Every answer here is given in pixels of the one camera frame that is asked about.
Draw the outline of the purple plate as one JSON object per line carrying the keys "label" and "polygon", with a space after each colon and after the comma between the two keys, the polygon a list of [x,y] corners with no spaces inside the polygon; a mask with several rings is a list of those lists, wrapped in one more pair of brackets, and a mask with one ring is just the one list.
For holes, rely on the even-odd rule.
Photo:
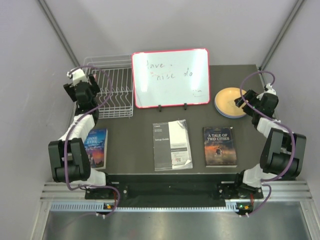
{"label": "purple plate", "polygon": [[219,113],[224,113],[224,112],[222,112],[216,105],[215,105],[215,108],[216,108],[216,110],[219,112]]}

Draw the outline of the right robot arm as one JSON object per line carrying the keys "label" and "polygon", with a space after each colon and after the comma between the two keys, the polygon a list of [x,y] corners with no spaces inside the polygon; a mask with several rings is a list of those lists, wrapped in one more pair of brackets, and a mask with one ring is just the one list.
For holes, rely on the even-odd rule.
{"label": "right robot arm", "polygon": [[236,175],[233,192],[239,198],[262,186],[262,182],[295,179],[302,171],[307,138],[303,134],[290,134],[281,122],[273,118],[279,98],[274,90],[258,94],[252,89],[234,100],[238,108],[252,117],[254,128],[266,137],[259,164]]}

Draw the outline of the yellow plate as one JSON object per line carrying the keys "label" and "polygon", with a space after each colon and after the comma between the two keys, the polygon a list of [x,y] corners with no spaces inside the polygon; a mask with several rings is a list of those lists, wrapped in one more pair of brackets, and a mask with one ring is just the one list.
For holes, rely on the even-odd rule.
{"label": "yellow plate", "polygon": [[240,89],[237,87],[227,87],[220,90],[214,98],[214,104],[223,113],[231,116],[240,116],[246,113],[241,107],[235,105],[234,100],[241,96]]}

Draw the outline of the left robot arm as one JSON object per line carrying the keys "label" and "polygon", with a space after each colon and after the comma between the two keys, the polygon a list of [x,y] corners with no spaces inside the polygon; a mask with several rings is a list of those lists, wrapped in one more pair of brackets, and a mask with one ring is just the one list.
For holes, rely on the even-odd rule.
{"label": "left robot arm", "polygon": [[63,87],[76,103],[76,110],[67,132],[48,144],[52,178],[57,183],[67,184],[69,189],[72,188],[70,183],[81,187],[96,187],[97,194],[106,199],[113,194],[114,187],[107,182],[105,173],[91,167],[85,149],[85,140],[99,119],[96,96],[100,88],[95,77],[92,74],[86,76],[82,69],[69,72],[68,76],[72,83]]}

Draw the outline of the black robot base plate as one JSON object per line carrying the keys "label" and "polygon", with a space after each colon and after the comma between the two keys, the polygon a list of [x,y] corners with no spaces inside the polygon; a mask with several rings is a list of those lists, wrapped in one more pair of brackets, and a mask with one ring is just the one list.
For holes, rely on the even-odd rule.
{"label": "black robot base plate", "polygon": [[119,207],[222,207],[226,200],[263,198],[262,189],[241,183],[238,173],[110,174],[107,184],[118,189]]}

